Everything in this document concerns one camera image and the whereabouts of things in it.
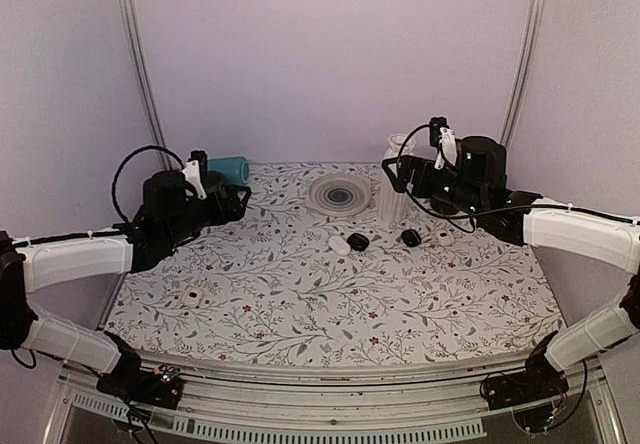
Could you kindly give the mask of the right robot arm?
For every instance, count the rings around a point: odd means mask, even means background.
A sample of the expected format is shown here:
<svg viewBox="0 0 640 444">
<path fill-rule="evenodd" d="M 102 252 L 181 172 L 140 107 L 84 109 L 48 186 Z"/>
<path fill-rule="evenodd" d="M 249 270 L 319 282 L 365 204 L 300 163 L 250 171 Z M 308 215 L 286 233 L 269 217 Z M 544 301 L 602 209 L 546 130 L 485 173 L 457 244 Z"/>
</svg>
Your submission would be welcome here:
<svg viewBox="0 0 640 444">
<path fill-rule="evenodd" d="M 395 192 L 415 204 L 429 199 L 449 206 L 455 211 L 451 220 L 471 219 L 504 243 L 567 251 L 629 274 L 627 290 L 543 338 L 523 371 L 489 377 L 480 387 L 492 410 L 566 392 L 566 370 L 639 331 L 639 221 L 509 190 L 506 150 L 491 138 L 456 139 L 444 129 L 431 144 L 438 151 L 434 160 L 404 152 L 383 160 L 382 169 Z"/>
</svg>

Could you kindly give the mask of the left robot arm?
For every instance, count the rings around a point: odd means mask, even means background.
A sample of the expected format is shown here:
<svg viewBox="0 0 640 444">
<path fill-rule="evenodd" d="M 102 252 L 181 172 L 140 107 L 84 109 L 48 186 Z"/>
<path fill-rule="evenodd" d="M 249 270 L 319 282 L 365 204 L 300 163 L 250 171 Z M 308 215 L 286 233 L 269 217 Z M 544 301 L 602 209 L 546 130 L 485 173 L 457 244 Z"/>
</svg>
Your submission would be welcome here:
<svg viewBox="0 0 640 444">
<path fill-rule="evenodd" d="M 90 368 L 98 391 L 125 403 L 174 410 L 184 382 L 177 369 L 142 368 L 139 354 L 109 331 L 95 331 L 29 304 L 45 287 L 93 276 L 149 271 L 212 226 L 241 220 L 251 190 L 190 162 L 143 184 L 130 222 L 96 232 L 36 240 L 1 235 L 1 348 L 25 349 Z"/>
</svg>

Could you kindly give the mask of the beige earbud charging case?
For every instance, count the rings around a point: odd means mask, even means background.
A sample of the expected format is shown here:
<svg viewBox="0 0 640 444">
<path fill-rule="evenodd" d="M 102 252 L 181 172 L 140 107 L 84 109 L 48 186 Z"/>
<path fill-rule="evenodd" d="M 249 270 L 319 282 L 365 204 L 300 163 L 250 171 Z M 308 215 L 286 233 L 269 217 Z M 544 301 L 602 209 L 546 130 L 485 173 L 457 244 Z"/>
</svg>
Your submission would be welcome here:
<svg viewBox="0 0 640 444">
<path fill-rule="evenodd" d="M 182 298 L 182 305 L 186 308 L 197 308 L 204 297 L 203 291 L 198 288 L 189 288 L 185 291 Z"/>
</svg>

